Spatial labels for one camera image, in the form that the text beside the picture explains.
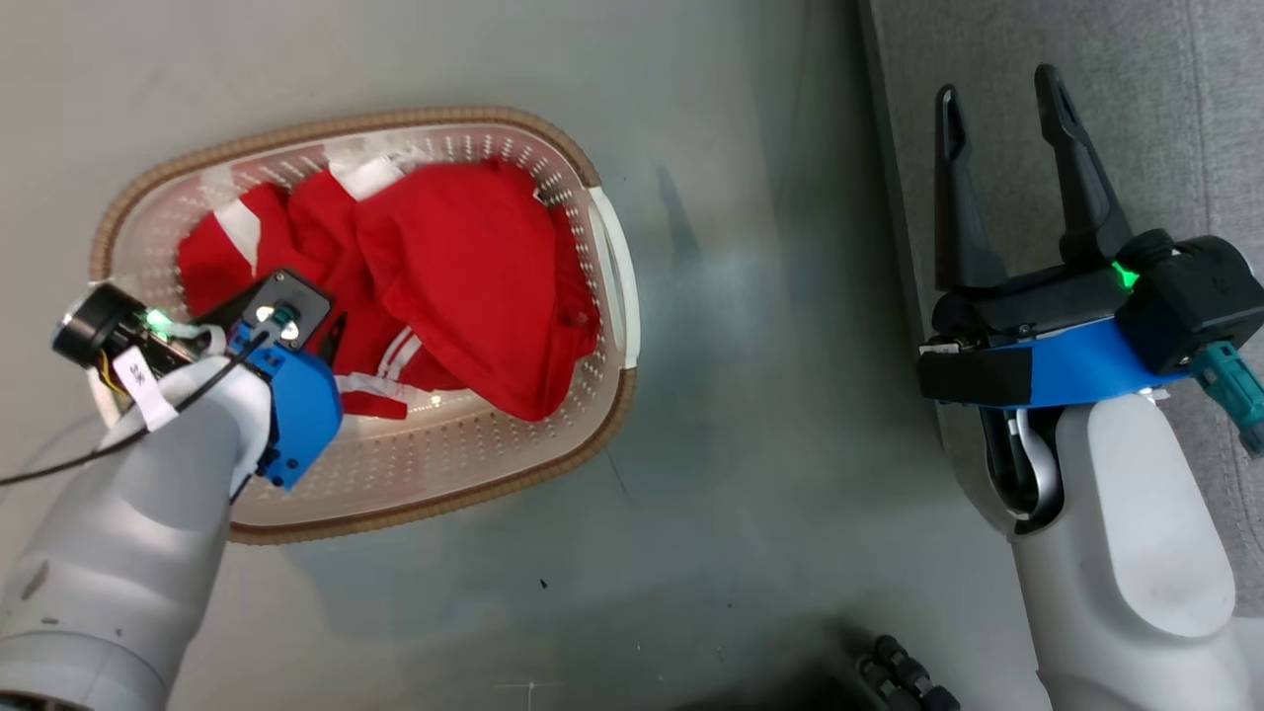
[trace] gray fabric upholstery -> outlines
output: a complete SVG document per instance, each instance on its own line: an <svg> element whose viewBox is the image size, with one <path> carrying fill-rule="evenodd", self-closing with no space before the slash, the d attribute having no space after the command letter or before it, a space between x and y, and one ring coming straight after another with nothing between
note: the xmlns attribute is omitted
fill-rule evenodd
<svg viewBox="0 0 1264 711"><path fill-rule="evenodd" d="M870 0L875 94L884 102L910 248L906 278L928 328L933 287L934 96L954 83L975 140L975 185L1011 273L1058 261L1063 232L1053 154L1031 76L1062 71L1135 232L1216 234L1264 264L1264 4L1258 0ZM1245 349L1264 372L1264 335ZM1164 409L1207 498L1237 577L1237 614L1264 615L1260 505L1226 417L1184 382ZM977 416L940 410L967 493L988 495Z"/></svg>

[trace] teal cable connector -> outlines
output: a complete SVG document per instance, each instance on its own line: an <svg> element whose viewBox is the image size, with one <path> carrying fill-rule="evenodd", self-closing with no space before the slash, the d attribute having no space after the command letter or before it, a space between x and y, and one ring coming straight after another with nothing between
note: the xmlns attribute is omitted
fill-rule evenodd
<svg viewBox="0 0 1264 711"><path fill-rule="evenodd" d="M1264 458L1264 386L1234 344L1208 344L1189 364L1189 373L1237 425L1237 439L1251 459Z"/></svg>

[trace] red garment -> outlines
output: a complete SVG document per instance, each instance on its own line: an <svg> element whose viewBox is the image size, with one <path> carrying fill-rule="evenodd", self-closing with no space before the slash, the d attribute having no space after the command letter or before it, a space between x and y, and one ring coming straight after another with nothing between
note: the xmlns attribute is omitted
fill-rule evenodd
<svg viewBox="0 0 1264 711"><path fill-rule="evenodd" d="M291 268L334 299L327 324L346 316L332 369L348 414L402 419L412 388L468 386L549 416L599 328L565 211L499 161L430 166L377 195L394 176L369 177L325 171L288 201L264 185L207 216L177 258L195 318Z"/></svg>
<svg viewBox="0 0 1264 711"><path fill-rule="evenodd" d="M379 302L492 405L542 420L600 316L562 207L503 161L423 167L358 206Z"/></svg>

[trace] floor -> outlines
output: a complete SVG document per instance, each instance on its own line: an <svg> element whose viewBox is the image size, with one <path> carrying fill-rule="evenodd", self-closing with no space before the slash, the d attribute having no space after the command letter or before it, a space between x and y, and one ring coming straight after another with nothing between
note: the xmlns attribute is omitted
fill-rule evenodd
<svg viewBox="0 0 1264 711"><path fill-rule="evenodd" d="M854 629L896 634L968 708L1047 707L1009 549L911 378L854 8L526 5L4 10L3 471L99 431L44 334L104 206L186 151L514 105L585 148L637 267L640 391L608 455L441 519L230 547L172 708L734 708ZM0 571L61 483L0 492Z"/></svg>

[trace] basket rim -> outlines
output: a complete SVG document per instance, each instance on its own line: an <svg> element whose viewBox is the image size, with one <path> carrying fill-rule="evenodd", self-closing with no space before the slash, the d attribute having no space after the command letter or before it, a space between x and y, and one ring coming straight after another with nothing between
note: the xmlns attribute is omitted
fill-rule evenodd
<svg viewBox="0 0 1264 711"><path fill-rule="evenodd" d="M383 111L311 121L246 138L229 140L166 161L134 178L110 204L92 238L88 280L106 281L114 271L114 247L123 224L133 209L157 187L229 161L249 158L258 153L283 149L313 140L344 138L353 134L427 125L493 124L526 130L550 143L575 168L584 187L600 187L597 168L569 135L551 123L508 106L450 106ZM475 504L499 498L516 491L560 477L584 464L613 442L632 407L636 392L636 368L619 371L619 382L611 410L597 430L583 444L566 454L499 479L475 485L427 501L403 504L367 514L348 514L332 519L281 524L276 526L231 522L229 540L248 545L281 545L320 540L356 533L368 533L428 519Z"/></svg>

